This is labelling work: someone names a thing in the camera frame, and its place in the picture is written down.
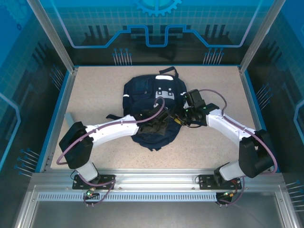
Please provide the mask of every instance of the metal pin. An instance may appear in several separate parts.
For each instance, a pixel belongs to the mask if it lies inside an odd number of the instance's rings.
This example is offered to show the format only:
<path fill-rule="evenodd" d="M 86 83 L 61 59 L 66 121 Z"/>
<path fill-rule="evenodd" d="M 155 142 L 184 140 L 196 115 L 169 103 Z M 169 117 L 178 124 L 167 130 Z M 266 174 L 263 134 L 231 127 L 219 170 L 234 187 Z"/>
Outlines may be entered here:
<path fill-rule="evenodd" d="M 25 162 L 25 163 L 27 163 L 27 164 L 30 164 L 30 165 L 32 165 L 32 166 L 36 166 L 36 165 L 34 165 L 34 164 L 32 164 L 32 163 L 26 161 L 26 160 L 21 159 L 20 157 L 18 157 L 17 160 L 18 160 L 18 161 L 23 161 L 23 162 Z"/>
<path fill-rule="evenodd" d="M 127 59 L 125 58 L 125 56 L 126 56 L 126 54 L 124 53 L 124 54 L 123 54 L 123 57 L 124 57 L 124 60 L 125 60 L 125 65 L 128 65 L 128 64 L 127 64 Z"/>
<path fill-rule="evenodd" d="M 291 201 L 292 203 L 303 202 L 304 200 Z"/>
<path fill-rule="evenodd" d="M 116 51 L 117 51 L 117 49 L 116 49 L 116 48 L 114 48 L 113 50 L 115 51 L 116 60 L 117 60 L 117 64 L 118 64 L 118 57 L 117 57 L 117 52 L 116 52 Z"/>
<path fill-rule="evenodd" d="M 269 83 L 267 83 L 266 84 L 266 86 L 261 90 L 259 90 L 257 93 L 256 93 L 256 96 L 258 96 L 259 94 L 261 94 L 261 92 L 263 92 L 266 88 L 267 88 L 267 86 L 269 86 Z"/>
<path fill-rule="evenodd" d="M 300 187 L 303 187 L 304 185 L 299 185 L 299 186 L 296 186 L 296 187 L 293 187 L 293 188 L 288 188 L 289 189 L 297 189 L 297 188 L 300 188 Z"/>
<path fill-rule="evenodd" d="M 18 167 L 18 165 L 15 165 L 15 166 L 14 166 L 14 169 L 20 169 L 20 170 L 23 170 L 23 171 L 25 171 L 25 172 L 33 173 L 33 172 L 31 172 L 31 171 L 28 171 L 28 170 L 25 170 L 25 169 L 23 169 L 23 168 Z"/>
<path fill-rule="evenodd" d="M 212 61 L 213 61 L 213 58 L 214 58 L 214 56 L 215 56 L 215 52 L 217 51 L 217 48 L 214 48 L 214 53 L 213 53 L 213 55 L 212 55 L 212 60 L 211 60 L 211 64 L 212 64 Z"/>
<path fill-rule="evenodd" d="M 132 53 L 129 53 L 129 56 L 130 56 L 130 62 L 131 62 L 131 65 L 132 65 Z"/>
<path fill-rule="evenodd" d="M 29 159 L 30 161 L 34 162 L 34 163 L 37 163 L 37 161 L 33 160 L 33 159 L 30 159 L 27 155 L 24 155 L 24 159 Z"/>
<path fill-rule="evenodd" d="M 123 49 L 122 49 L 122 48 L 120 48 L 119 50 L 120 50 L 120 53 L 121 53 L 122 59 L 124 60 L 124 58 L 123 58 Z"/>
<path fill-rule="evenodd" d="M 53 68 L 51 69 L 51 71 L 54 73 L 54 75 L 56 76 L 56 78 L 57 78 L 61 83 L 63 83 L 63 80 L 62 80 L 61 76 L 58 74 L 58 72 L 57 72 L 57 71 L 55 72 L 55 70 L 54 70 Z"/>
<path fill-rule="evenodd" d="M 119 63 L 120 63 L 120 65 L 122 66 L 122 60 L 121 60 L 121 58 L 120 58 L 120 53 L 118 53 L 117 55 L 118 55 L 118 58 L 119 58 Z"/>
<path fill-rule="evenodd" d="M 218 60 L 219 60 L 219 56 L 220 56 L 220 53 L 222 52 L 222 50 L 224 50 L 224 48 L 221 47 L 221 48 L 219 49 L 218 59 L 217 59 L 216 63 L 217 63 Z"/>
<path fill-rule="evenodd" d="M 49 74 L 50 76 L 51 76 L 51 78 L 52 78 L 52 82 L 54 83 L 54 84 L 56 84 L 59 88 L 60 88 L 60 83 L 55 79 L 55 77 L 52 75 L 52 74 Z"/>
<path fill-rule="evenodd" d="M 298 198 L 298 197 L 303 197 L 304 195 L 300 195 L 300 196 L 293 196 L 293 197 L 290 197 L 290 198 Z"/>
<path fill-rule="evenodd" d="M 216 55 L 216 56 L 215 56 L 215 58 L 214 58 L 213 65 L 215 65 L 215 61 L 217 60 L 217 57 L 218 57 L 219 54 L 218 54 L 218 53 L 215 53 L 215 55 Z"/>
<path fill-rule="evenodd" d="M 39 155 L 39 154 L 37 154 L 37 153 L 35 153 L 35 152 L 31 151 L 31 150 L 30 150 L 30 148 L 27 148 L 27 152 L 32 152 L 33 154 L 35 154 L 35 155 L 37 155 L 38 157 L 40 157 L 40 155 Z"/>
<path fill-rule="evenodd" d="M 57 83 L 57 85 L 59 87 L 61 87 L 61 83 L 59 81 L 59 79 L 55 76 L 55 75 L 52 75 L 51 73 L 49 74 L 51 76 L 51 78 Z"/>
<path fill-rule="evenodd" d="M 209 61 L 208 61 L 208 65 L 209 65 L 209 63 L 210 63 L 210 60 L 211 60 L 211 57 L 213 56 L 213 53 L 211 52 L 210 53 L 210 57 L 209 57 Z"/>
<path fill-rule="evenodd" d="M 263 104 L 263 103 L 264 103 L 264 102 L 265 102 L 265 101 L 266 101 L 268 98 L 269 98 L 269 96 L 268 96 L 268 95 L 266 95 L 266 96 L 265 96 L 265 98 L 264 98 L 262 101 L 260 101 L 260 102 L 258 101 L 258 102 L 259 102 L 259 104 L 258 104 L 258 105 L 261 107 L 261 106 L 262 106 L 262 104 Z"/>
<path fill-rule="evenodd" d="M 23 173 L 23 172 L 21 172 L 21 171 L 19 171 L 18 174 L 19 174 L 19 175 L 24 175 L 24 176 L 27 176 L 27 177 L 31 177 L 31 176 L 29 176 L 29 175 L 27 175 L 27 174 L 25 174 L 25 173 Z"/>
<path fill-rule="evenodd" d="M 208 52 L 208 54 L 207 54 L 207 59 L 206 59 L 206 63 L 207 63 L 207 61 L 208 61 L 208 58 L 209 58 L 209 54 L 210 54 L 210 51 L 212 50 L 212 48 L 209 48 L 209 52 Z"/>
<path fill-rule="evenodd" d="M 55 66 L 55 64 L 53 65 L 56 69 L 56 71 L 61 75 L 62 79 L 64 79 L 64 75 L 62 74 L 62 72 L 59 70 L 59 68 L 57 66 Z"/>
<path fill-rule="evenodd" d="M 21 152 L 21 153 L 25 153 L 25 154 L 27 154 L 28 156 L 31 156 L 31 157 L 33 157 L 33 158 L 39 159 L 39 157 L 36 157 L 36 156 L 34 156 L 34 155 L 31 155 L 30 153 L 25 152 L 23 149 L 21 149 L 20 152 Z"/>
<path fill-rule="evenodd" d="M 203 64 L 205 64 L 205 59 L 206 59 L 207 54 L 208 54 L 208 52 L 205 52 L 205 56 L 204 56 L 204 60 L 203 60 Z"/>
<path fill-rule="evenodd" d="M 124 50 L 125 50 L 126 53 L 127 53 L 128 64 L 130 65 L 130 62 L 129 62 L 129 55 L 128 55 L 128 50 L 129 50 L 129 49 L 125 48 Z"/>
<path fill-rule="evenodd" d="M 32 167 L 29 167 L 29 166 L 25 165 L 24 163 L 21 164 L 21 167 L 26 167 L 28 169 L 31 169 L 31 170 L 35 171 L 35 169 L 33 169 Z"/>
<path fill-rule="evenodd" d="M 286 186 L 289 186 L 289 185 L 292 185 L 292 184 L 300 184 L 300 181 L 299 181 L 299 180 L 296 180 L 296 182 L 293 182 L 293 183 L 287 184 Z"/>
<path fill-rule="evenodd" d="M 294 194 L 294 193 L 298 193 L 298 192 L 299 192 L 299 193 L 303 193 L 303 189 L 300 189 L 299 191 L 290 192 L 289 195 L 290 195 L 290 194 Z"/>
<path fill-rule="evenodd" d="M 222 61 L 223 55 L 224 55 L 224 52 L 222 52 L 222 54 L 220 54 L 220 58 L 219 58 L 218 64 L 220 64 L 220 62 Z"/>
<path fill-rule="evenodd" d="M 259 89 L 259 91 L 257 91 L 256 95 L 257 95 L 263 88 L 265 88 L 265 85 L 262 85 L 262 87 Z"/>
<path fill-rule="evenodd" d="M 267 95 L 268 95 L 268 92 L 270 92 L 270 91 L 271 91 L 271 88 L 270 88 L 267 92 L 265 92 L 263 96 L 260 96 L 260 97 L 257 99 L 257 102 L 258 102 L 258 103 L 261 103 L 262 99 L 263 99 L 265 96 L 267 96 Z"/>
<path fill-rule="evenodd" d="M 270 100 L 269 100 L 269 99 L 270 99 L 272 96 L 273 96 L 273 94 L 271 94 L 271 95 L 263 102 L 263 104 L 261 104 L 261 106 L 263 106 L 264 104 L 266 104 L 266 105 L 269 104 L 269 103 L 270 103 Z"/>
<path fill-rule="evenodd" d="M 115 53 L 112 53 L 112 56 L 113 56 L 113 59 L 114 59 L 114 62 L 115 62 L 115 66 L 116 66 L 117 64 L 116 64 L 116 59 L 115 59 Z"/>
<path fill-rule="evenodd" d="M 55 83 L 55 81 L 52 79 L 52 83 L 54 84 L 54 86 L 60 91 L 60 88 L 57 86 L 57 84 Z"/>
<path fill-rule="evenodd" d="M 270 101 L 268 101 L 268 102 L 261 108 L 261 111 L 262 111 L 268 104 L 270 104 Z"/>

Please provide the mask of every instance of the speckled work surface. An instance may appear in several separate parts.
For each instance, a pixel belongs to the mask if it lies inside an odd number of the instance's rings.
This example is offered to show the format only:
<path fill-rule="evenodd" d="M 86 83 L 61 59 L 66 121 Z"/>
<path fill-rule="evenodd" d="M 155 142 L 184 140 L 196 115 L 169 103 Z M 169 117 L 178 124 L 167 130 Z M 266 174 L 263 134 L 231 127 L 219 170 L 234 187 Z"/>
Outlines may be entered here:
<path fill-rule="evenodd" d="M 157 74 L 165 66 L 94 66 L 80 67 L 75 79 L 67 111 L 75 121 L 84 125 L 107 122 L 108 114 L 122 116 L 124 84 L 132 77 Z M 254 127 L 246 95 L 236 66 L 177 66 L 187 90 L 210 88 L 222 93 L 228 102 L 226 114 L 238 122 Z M 206 103 L 223 107 L 216 94 L 202 93 Z M 68 131 L 64 120 L 59 140 Z M 56 160 L 61 154 L 57 144 L 51 168 L 58 166 Z M 149 151 L 123 137 L 106 142 L 93 149 L 91 161 L 98 168 L 216 168 L 226 162 L 238 159 L 238 149 L 220 132 L 201 127 L 182 127 L 176 139 L 159 151 Z"/>

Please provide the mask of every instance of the blue wall panel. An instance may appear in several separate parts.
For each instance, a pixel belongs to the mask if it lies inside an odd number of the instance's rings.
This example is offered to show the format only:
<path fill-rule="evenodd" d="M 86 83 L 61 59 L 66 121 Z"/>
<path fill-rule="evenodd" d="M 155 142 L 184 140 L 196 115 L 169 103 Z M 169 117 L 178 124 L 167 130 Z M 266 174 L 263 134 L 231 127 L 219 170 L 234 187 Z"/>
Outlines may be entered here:
<path fill-rule="evenodd" d="M 303 7 L 303 1 L 285 2 L 248 67 L 287 183 L 304 181 Z"/>
<path fill-rule="evenodd" d="M 241 62 L 272 2 L 43 0 L 42 5 L 76 65 L 120 65 L 119 48 L 127 48 L 136 65 L 218 65 Z M 216 61 L 209 61 L 212 55 Z"/>
<path fill-rule="evenodd" d="M 36 166 L 21 151 L 39 156 L 66 69 L 25 0 L 0 1 L 0 20 L 1 193 L 14 198 L 0 195 L 0 227 L 8 228 Z"/>

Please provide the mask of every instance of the navy blue backpack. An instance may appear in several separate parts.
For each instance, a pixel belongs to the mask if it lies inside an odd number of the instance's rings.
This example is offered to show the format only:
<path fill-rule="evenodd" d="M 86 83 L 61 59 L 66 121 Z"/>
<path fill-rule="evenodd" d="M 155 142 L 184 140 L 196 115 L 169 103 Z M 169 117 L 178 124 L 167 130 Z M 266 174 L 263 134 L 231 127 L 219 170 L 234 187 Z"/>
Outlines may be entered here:
<path fill-rule="evenodd" d="M 169 71 L 175 71 L 175 76 L 164 75 Z M 187 92 L 185 83 L 179 79 L 179 74 L 175 67 L 169 67 L 161 70 L 159 75 L 142 75 L 132 78 L 124 85 L 123 90 L 123 115 L 135 116 L 136 119 L 144 119 L 145 114 L 154 107 L 154 101 L 157 97 L 165 98 L 165 107 L 169 112 L 175 108 L 184 106 L 183 94 Z M 108 115 L 106 118 L 118 119 L 114 115 Z M 139 129 L 136 135 L 131 136 L 134 142 L 149 150 L 159 150 L 163 146 L 171 143 L 179 133 L 181 125 L 167 118 L 157 132 L 141 131 Z"/>

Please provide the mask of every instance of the gear logo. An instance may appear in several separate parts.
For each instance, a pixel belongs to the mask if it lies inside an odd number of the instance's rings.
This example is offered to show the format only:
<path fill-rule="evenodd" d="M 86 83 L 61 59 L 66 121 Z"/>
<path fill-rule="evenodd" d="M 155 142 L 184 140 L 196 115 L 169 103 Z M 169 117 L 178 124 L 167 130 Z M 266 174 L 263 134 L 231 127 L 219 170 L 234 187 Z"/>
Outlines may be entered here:
<path fill-rule="evenodd" d="M 17 23 L 21 24 L 26 19 L 28 14 L 26 0 L 0 0 L 0 7 L 4 6 Z"/>
<path fill-rule="evenodd" d="M 137 9 L 141 9 L 143 13 L 148 13 L 149 16 L 171 13 L 172 9 L 177 9 L 177 4 L 181 3 L 181 0 L 134 0 L 137 5 Z"/>

